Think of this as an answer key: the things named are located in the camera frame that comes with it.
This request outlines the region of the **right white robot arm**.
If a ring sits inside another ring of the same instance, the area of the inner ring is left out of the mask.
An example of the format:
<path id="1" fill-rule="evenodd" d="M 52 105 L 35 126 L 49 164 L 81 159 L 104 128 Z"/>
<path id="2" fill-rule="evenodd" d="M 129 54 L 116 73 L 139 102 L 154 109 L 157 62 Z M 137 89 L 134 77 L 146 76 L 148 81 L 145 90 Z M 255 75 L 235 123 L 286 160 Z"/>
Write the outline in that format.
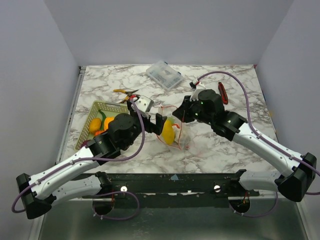
<path id="1" fill-rule="evenodd" d="M 225 110 L 220 95 L 212 89 L 185 96 L 173 115 L 184 123 L 198 121 L 209 125 L 218 136 L 248 148 L 276 169 L 274 172 L 246 170 L 230 183 L 230 191 L 236 196 L 247 190 L 267 190 L 300 202 L 316 177 L 317 158 L 313 154 L 302 155 L 257 131 L 246 118 Z"/>

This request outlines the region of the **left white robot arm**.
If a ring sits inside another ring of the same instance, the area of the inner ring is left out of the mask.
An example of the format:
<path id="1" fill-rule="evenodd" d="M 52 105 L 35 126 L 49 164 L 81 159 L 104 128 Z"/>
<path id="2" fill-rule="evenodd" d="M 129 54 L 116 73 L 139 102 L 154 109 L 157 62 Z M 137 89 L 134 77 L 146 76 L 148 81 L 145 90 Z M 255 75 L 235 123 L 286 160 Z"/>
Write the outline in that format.
<path id="1" fill-rule="evenodd" d="M 19 194 L 13 201 L 11 210 L 16 209 L 19 200 L 29 220 L 46 214 L 58 202 L 76 197 L 98 195 L 107 197 L 111 185 L 103 174 L 94 174 L 88 179 L 75 180 L 84 172 L 97 168 L 106 162 L 127 161 L 139 154 L 141 147 L 129 157 L 120 158 L 122 151 L 127 150 L 138 136 L 145 133 L 161 134 L 167 117 L 155 116 L 151 122 L 149 106 L 140 100 L 128 100 L 129 113 L 120 113 L 108 124 L 103 133 L 94 137 L 78 152 L 55 166 L 41 173 L 28 175 L 22 173 L 16 177 Z"/>

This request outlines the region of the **yellow toy squash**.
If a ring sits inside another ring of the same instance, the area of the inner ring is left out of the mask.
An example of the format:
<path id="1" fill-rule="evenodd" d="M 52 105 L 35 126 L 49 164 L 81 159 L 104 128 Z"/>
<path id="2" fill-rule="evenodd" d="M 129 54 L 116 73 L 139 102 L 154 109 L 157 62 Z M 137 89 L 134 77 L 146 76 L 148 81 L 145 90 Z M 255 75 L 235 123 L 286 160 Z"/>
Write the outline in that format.
<path id="1" fill-rule="evenodd" d="M 175 132 L 170 120 L 166 120 L 163 125 L 161 136 L 167 145 L 172 145 L 175 141 Z"/>

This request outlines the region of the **clear zip top bag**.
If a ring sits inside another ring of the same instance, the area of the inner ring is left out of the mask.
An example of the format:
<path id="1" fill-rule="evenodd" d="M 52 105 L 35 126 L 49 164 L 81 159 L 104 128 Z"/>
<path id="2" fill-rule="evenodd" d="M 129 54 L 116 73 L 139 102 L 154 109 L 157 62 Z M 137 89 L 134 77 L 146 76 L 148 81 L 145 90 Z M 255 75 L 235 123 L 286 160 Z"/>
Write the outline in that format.
<path id="1" fill-rule="evenodd" d="M 161 105 L 158 107 L 158 113 L 167 117 L 162 129 L 162 133 L 157 135 L 158 140 L 172 149 L 180 151 L 187 150 L 190 147 L 191 136 L 187 125 L 173 115 L 177 109 L 174 105 Z"/>

